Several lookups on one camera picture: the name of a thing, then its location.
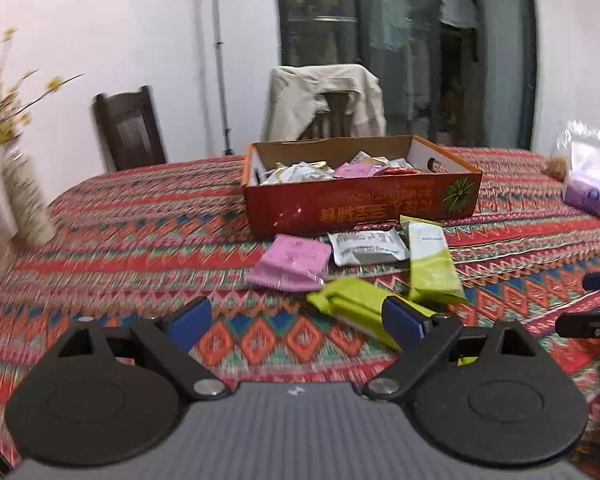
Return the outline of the green snack packet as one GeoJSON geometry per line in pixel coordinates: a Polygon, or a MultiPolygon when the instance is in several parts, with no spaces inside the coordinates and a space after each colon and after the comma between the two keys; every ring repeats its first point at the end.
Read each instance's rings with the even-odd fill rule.
{"type": "Polygon", "coordinates": [[[464,304],[464,287],[455,270],[440,224],[407,216],[400,225],[410,251],[410,292],[415,304],[464,304]]]}
{"type": "Polygon", "coordinates": [[[317,292],[309,292],[306,301],[321,314],[336,318],[359,332],[372,336],[382,344],[400,351],[398,344],[382,327],[382,303],[390,296],[398,297],[427,316],[440,313],[436,309],[439,306],[448,306],[448,304],[415,304],[408,299],[408,293],[406,297],[400,296],[362,278],[338,278],[317,292]]]}

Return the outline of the patterned red tablecloth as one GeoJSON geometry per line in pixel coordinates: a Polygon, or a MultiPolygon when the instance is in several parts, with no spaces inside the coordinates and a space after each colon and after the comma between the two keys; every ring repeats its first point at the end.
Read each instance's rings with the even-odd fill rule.
{"type": "MultiPolygon", "coordinates": [[[[600,311],[582,280],[600,271],[600,220],[562,202],[542,156],[463,148],[482,173],[475,213],[445,236],[465,287],[468,325],[517,320],[574,380],[590,423],[574,460],[600,479],[600,341],[564,339],[562,312],[600,311]]],[[[302,297],[251,287],[264,245],[250,232],[242,160],[197,160],[88,179],[50,206],[57,233],[23,250],[0,285],[0,451],[19,460],[4,424],[18,382],[77,318],[106,326],[207,297],[214,323],[194,356],[226,382],[366,382],[392,352],[311,312],[302,297]]]]}

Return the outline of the white grey snack packet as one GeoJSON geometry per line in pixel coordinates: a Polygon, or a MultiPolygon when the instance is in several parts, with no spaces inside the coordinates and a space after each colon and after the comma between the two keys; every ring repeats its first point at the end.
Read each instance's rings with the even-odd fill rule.
{"type": "Polygon", "coordinates": [[[368,266],[408,260],[410,251],[395,229],[329,233],[337,266],[368,266]]]}

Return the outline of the pink snack packet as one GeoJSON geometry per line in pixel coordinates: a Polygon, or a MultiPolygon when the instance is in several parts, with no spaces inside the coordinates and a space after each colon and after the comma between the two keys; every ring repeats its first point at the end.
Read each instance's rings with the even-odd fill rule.
{"type": "Polygon", "coordinates": [[[278,234],[247,275],[247,282],[280,292],[316,292],[325,285],[332,246],[278,234]]]}

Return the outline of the clear bag with purple pack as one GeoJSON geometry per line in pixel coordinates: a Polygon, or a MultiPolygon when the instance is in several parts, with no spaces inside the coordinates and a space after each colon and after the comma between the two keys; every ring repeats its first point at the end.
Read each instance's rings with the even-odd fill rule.
{"type": "Polygon", "coordinates": [[[555,141],[543,174],[562,182],[562,201],[600,218],[600,130],[570,120],[555,141]]]}

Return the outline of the floral ceramic vase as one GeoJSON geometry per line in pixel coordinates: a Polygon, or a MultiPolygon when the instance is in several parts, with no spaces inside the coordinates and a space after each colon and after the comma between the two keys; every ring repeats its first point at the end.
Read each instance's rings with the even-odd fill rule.
{"type": "Polygon", "coordinates": [[[21,240],[40,247],[50,242],[55,226],[50,220],[43,193],[29,155],[17,140],[9,141],[1,160],[3,184],[21,240]]]}

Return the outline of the orange cardboard box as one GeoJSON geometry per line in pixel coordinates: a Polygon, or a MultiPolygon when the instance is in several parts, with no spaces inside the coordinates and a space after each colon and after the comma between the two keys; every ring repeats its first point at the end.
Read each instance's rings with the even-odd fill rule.
{"type": "Polygon", "coordinates": [[[379,224],[402,214],[446,221],[471,216],[482,172],[460,156],[420,136],[332,138],[259,142],[248,148],[242,192],[252,234],[323,234],[379,224]],[[278,164],[326,162],[337,169],[358,153],[405,159],[414,174],[267,184],[265,175],[278,164]]]}

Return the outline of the black light stand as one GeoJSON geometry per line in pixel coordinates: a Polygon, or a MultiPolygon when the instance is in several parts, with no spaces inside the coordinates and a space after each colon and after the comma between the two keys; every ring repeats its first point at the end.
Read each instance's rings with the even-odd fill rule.
{"type": "Polygon", "coordinates": [[[224,42],[222,38],[220,0],[211,0],[211,7],[216,79],[218,80],[220,114],[223,129],[224,155],[232,156],[234,154],[234,151],[232,149],[232,144],[230,143],[230,132],[232,131],[232,129],[230,128],[230,122],[228,121],[228,110],[226,102],[226,84],[223,60],[224,42]]]}

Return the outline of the dark wooden chair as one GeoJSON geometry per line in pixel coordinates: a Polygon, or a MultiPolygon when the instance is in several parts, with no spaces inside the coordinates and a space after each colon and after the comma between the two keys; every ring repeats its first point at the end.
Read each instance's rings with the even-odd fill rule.
{"type": "Polygon", "coordinates": [[[96,127],[106,143],[114,170],[163,165],[166,163],[151,91],[108,96],[99,93],[92,105],[96,127]]]}

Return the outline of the chair with beige jacket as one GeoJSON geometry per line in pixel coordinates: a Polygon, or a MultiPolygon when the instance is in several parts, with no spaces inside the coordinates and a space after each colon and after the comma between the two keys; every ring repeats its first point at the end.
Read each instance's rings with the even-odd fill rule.
{"type": "Polygon", "coordinates": [[[268,81],[262,139],[294,141],[318,114],[330,111],[327,97],[347,98],[344,112],[352,119],[351,136],[384,136],[384,95],[379,79],[360,64],[277,66],[268,81]]]}

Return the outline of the yellow flower branches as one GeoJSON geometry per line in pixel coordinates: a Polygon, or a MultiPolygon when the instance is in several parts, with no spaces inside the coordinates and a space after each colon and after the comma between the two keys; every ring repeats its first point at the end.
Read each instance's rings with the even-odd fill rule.
{"type": "Polygon", "coordinates": [[[34,99],[23,101],[20,96],[22,85],[38,73],[38,70],[27,70],[11,84],[4,81],[4,69],[12,50],[12,42],[17,29],[9,27],[3,32],[0,39],[0,146],[16,140],[32,122],[31,108],[39,102],[59,92],[70,82],[73,82],[84,74],[76,74],[71,77],[55,76],[46,82],[44,89],[34,99]]]}

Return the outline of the dark glass sliding door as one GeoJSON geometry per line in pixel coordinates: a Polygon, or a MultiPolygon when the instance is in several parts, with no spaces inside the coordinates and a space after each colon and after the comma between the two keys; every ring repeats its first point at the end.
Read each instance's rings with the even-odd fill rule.
{"type": "Polygon", "coordinates": [[[534,0],[278,0],[291,66],[358,63],[379,81],[388,133],[528,148],[534,0]]]}

